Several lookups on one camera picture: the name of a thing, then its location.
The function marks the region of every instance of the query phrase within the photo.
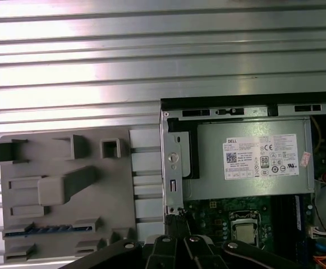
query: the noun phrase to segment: connector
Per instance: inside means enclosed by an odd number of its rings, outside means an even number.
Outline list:
[[[311,239],[318,239],[319,236],[317,234],[314,234],[314,229],[319,229],[317,226],[308,226],[307,227],[307,233]]]

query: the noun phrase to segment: aluminum slatted surface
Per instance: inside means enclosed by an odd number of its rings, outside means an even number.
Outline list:
[[[322,90],[326,0],[0,1],[0,136],[130,126],[140,239],[163,230],[161,98]]]

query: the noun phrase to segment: power supply label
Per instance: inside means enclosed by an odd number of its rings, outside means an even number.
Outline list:
[[[228,138],[223,154],[226,180],[299,174],[295,134]]]

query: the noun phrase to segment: blue cable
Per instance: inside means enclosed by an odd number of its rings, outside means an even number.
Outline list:
[[[315,243],[315,247],[318,251],[326,253],[326,245]]]

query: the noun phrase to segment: barcode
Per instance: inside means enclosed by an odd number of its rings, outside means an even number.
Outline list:
[[[226,153],[226,162],[228,164],[230,164],[230,163],[236,163],[237,162],[236,152]]]

